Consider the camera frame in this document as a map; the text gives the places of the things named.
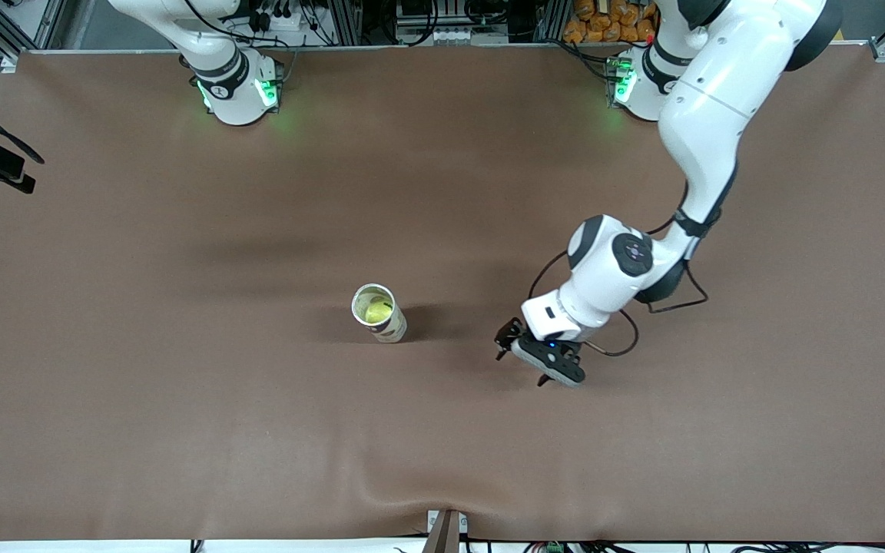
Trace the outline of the white terminal block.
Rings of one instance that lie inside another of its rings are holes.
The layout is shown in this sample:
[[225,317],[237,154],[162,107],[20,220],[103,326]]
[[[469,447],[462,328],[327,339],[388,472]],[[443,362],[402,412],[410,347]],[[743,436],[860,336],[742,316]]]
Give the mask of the white terminal block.
[[433,32],[428,42],[433,46],[506,45],[509,36],[504,28],[442,27]]

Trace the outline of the white power strip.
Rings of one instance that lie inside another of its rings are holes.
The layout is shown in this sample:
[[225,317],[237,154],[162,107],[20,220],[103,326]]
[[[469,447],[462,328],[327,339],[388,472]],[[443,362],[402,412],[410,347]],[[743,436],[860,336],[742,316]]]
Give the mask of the white power strip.
[[246,27],[257,43],[323,47],[340,43],[326,0],[244,0]]

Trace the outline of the orange snack bag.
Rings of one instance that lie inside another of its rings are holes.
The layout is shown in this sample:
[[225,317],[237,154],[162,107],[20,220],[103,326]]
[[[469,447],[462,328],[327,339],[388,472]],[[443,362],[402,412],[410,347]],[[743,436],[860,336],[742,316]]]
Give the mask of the orange snack bag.
[[650,43],[661,22],[654,0],[572,0],[566,43]]

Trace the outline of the brown table mat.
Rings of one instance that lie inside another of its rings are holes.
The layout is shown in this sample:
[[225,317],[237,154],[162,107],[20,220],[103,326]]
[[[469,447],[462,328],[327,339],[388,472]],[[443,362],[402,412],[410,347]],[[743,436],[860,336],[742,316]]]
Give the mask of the brown table mat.
[[[587,217],[684,175],[552,47],[307,51],[280,112],[172,54],[25,54],[0,122],[0,539],[885,541],[885,65],[830,47],[741,141],[692,269],[553,382],[494,335]],[[407,319],[380,343],[360,286]]]

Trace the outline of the Wilson tennis ball can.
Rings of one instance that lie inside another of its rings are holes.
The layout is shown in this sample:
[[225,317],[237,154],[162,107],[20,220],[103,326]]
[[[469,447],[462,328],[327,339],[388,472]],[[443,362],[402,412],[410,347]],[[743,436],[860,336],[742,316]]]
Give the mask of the Wilson tennis ball can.
[[[395,308],[393,317],[391,317],[389,321],[381,323],[378,326],[369,326],[368,323],[365,323],[363,320],[363,311],[369,301],[373,298],[379,297],[389,299],[389,301],[393,302]],[[353,295],[350,309],[355,320],[358,323],[361,323],[362,326],[365,326],[365,328],[368,329],[373,337],[375,337],[380,343],[398,343],[403,339],[407,331],[407,319],[405,318],[403,311],[401,311],[401,308],[398,306],[396,297],[391,293],[389,288],[380,286],[378,283],[369,283],[365,286],[360,286]]]

